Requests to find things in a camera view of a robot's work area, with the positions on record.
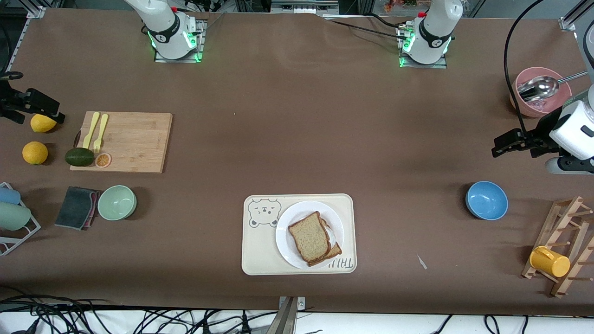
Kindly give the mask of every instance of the small debris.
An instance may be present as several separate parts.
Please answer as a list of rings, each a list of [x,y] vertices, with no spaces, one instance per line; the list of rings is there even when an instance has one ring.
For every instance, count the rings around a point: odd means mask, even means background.
[[[421,266],[423,266],[423,268],[425,268],[425,270],[427,270],[427,265],[425,264],[425,262],[423,262],[423,260],[421,260],[421,257],[419,256],[419,254],[416,255],[419,258],[419,262],[421,263]]]

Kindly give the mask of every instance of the gray cloth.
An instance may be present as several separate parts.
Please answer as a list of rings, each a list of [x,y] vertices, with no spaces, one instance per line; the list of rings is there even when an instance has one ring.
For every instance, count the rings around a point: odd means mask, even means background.
[[[93,218],[98,198],[98,190],[68,187],[55,225],[82,230]]]

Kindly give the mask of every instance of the bread slice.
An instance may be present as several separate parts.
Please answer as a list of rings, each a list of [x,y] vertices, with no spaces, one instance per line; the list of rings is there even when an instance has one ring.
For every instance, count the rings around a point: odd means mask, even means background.
[[[320,218],[321,223],[325,226],[328,227],[328,229],[330,229],[330,225],[328,225],[328,223]],[[321,259],[319,259],[318,261],[314,261],[314,262],[308,262],[307,265],[308,266],[315,266],[318,263],[321,263],[322,261],[326,261],[328,259],[332,259],[333,257],[337,256],[337,255],[341,255],[342,254],[342,249],[340,248],[340,245],[338,245],[338,242],[334,245],[334,247],[332,247],[332,249],[330,249],[330,251],[324,255],[324,257],[322,257]]]
[[[289,226],[295,245],[306,262],[316,262],[330,252],[330,237],[318,211]]]
[[[342,249],[340,248],[340,246],[337,243],[336,245],[334,245],[334,247],[332,247],[332,249],[328,252],[328,254],[326,254],[323,258],[319,259],[316,262],[308,262],[307,265],[310,267],[315,266],[318,263],[321,263],[328,259],[332,259],[333,257],[335,257],[337,255],[341,255],[341,254],[342,254]]]

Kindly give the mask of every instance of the mug handle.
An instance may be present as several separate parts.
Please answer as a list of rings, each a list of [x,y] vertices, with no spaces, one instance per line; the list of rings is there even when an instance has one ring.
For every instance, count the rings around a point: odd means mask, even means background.
[[[541,253],[542,255],[544,255],[544,256],[546,256],[546,257],[548,257],[548,258],[549,258],[549,259],[551,259],[551,260],[555,258],[555,256],[554,256],[554,255],[551,253],[551,251],[549,251],[549,250],[548,250],[548,249],[546,249],[546,248],[540,248],[540,249],[538,249],[537,251],[538,251],[539,253]]]

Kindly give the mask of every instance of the yellow knife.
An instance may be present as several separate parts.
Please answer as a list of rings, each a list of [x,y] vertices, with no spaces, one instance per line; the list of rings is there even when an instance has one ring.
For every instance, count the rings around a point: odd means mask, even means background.
[[[91,138],[93,138],[93,132],[95,132],[95,126],[97,126],[97,121],[99,120],[99,115],[100,115],[100,113],[98,113],[98,112],[93,113],[93,118],[91,119],[91,127],[89,128],[89,133],[86,136],[84,136],[84,140],[83,140],[83,147],[85,149],[88,149],[89,145],[91,145]]]

